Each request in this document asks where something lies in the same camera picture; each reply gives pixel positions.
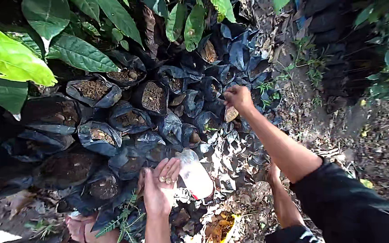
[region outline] black sleeve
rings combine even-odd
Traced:
[[[336,164],[324,162],[291,189],[327,243],[389,242],[389,201]]]

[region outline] finger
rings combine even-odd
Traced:
[[[144,168],[143,169],[144,174],[144,182],[145,182],[145,191],[150,191],[154,189],[155,183],[154,183],[154,174],[151,168]]]
[[[154,177],[159,177],[160,172],[163,170],[165,165],[169,162],[168,158],[163,159],[160,161],[160,163],[157,165],[157,167],[154,169]]]
[[[174,174],[174,172],[179,169],[179,163],[179,159],[176,159],[175,163],[172,165],[169,172],[167,173],[166,178],[172,179],[172,175]]]
[[[170,168],[172,168],[172,166],[173,166],[173,164],[175,162],[176,162],[176,158],[171,158],[169,160],[169,162],[166,164],[166,166],[160,172],[159,178],[160,177],[165,177],[166,178],[167,173],[170,171]]]

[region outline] dried leaf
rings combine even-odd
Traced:
[[[217,59],[218,59],[217,53],[216,53],[214,46],[213,46],[213,43],[211,43],[211,41],[209,41],[209,40],[207,41],[205,48],[203,48],[203,50],[201,52],[201,56],[203,59],[205,59],[209,63],[217,61]]]
[[[233,119],[235,119],[238,116],[238,111],[235,109],[235,107],[231,106],[229,108],[226,108],[224,120],[226,122],[231,122]]]

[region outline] yellow-green leaf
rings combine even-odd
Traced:
[[[202,5],[196,4],[190,14],[184,29],[184,43],[187,51],[191,52],[196,49],[197,44],[202,39],[204,32],[205,9]]]
[[[232,4],[229,0],[211,0],[211,3],[214,5],[219,14],[224,15],[230,22],[236,23],[235,16],[233,15]]]
[[[46,63],[20,42],[0,31],[0,78],[53,86],[57,83]]]
[[[373,183],[369,180],[360,179],[360,182],[367,188],[370,188],[370,189],[373,188]]]

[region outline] dry brown leaf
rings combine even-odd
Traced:
[[[235,109],[235,107],[231,106],[229,108],[226,108],[224,120],[226,122],[231,122],[233,119],[235,119],[238,116],[238,111]]]
[[[211,41],[207,41],[205,48],[202,50],[201,56],[203,59],[207,60],[207,62],[211,63],[214,61],[217,61],[217,53],[214,49],[213,44]]]
[[[30,193],[28,190],[22,190],[9,196],[8,201],[11,208],[9,219],[12,220],[25,206],[34,201],[35,195],[35,193]]]

